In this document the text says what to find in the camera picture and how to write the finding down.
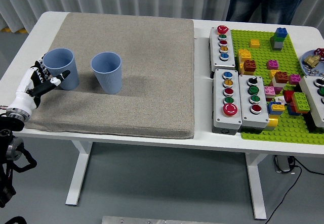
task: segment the white curtain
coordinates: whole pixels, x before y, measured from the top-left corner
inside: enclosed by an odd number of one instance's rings
[[[0,29],[30,32],[46,11],[225,20],[229,0],[0,0]],[[316,27],[324,34],[324,0],[303,0],[293,25]],[[260,22],[256,11],[251,22]]]

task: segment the gray cushion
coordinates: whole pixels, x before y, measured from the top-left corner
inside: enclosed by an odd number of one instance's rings
[[[74,52],[80,84],[43,95],[27,128],[193,137],[193,21],[70,13],[50,49],[61,47]],[[90,67],[91,59],[104,51],[123,60],[123,86],[116,95],[105,94]]]

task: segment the gray floor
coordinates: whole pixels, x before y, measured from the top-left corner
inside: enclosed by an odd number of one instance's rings
[[[0,77],[26,36],[0,33]],[[104,215],[112,215],[265,223],[254,220],[242,153],[95,143],[79,204],[70,207],[64,203],[78,156],[74,145],[62,140],[24,141],[38,165],[14,173],[17,194],[0,209],[0,222],[21,215],[29,224],[100,224]],[[298,159],[311,170],[324,172],[324,159]],[[276,173],[271,156],[259,170],[269,216],[297,174]],[[324,223],[323,183],[324,176],[303,170],[269,223]]]

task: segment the jeans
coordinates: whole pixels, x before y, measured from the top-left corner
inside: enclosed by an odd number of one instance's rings
[[[226,21],[248,22],[261,4],[262,23],[290,25],[302,0],[230,0]]]

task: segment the cup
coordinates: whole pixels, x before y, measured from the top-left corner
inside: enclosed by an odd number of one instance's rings
[[[43,64],[52,76],[57,76],[65,70],[70,71],[68,77],[60,84],[62,89],[73,90],[79,85],[75,58],[71,50],[67,48],[53,49],[44,55]]]
[[[122,88],[122,59],[114,52],[102,52],[91,60],[102,89],[108,94],[116,94]]]

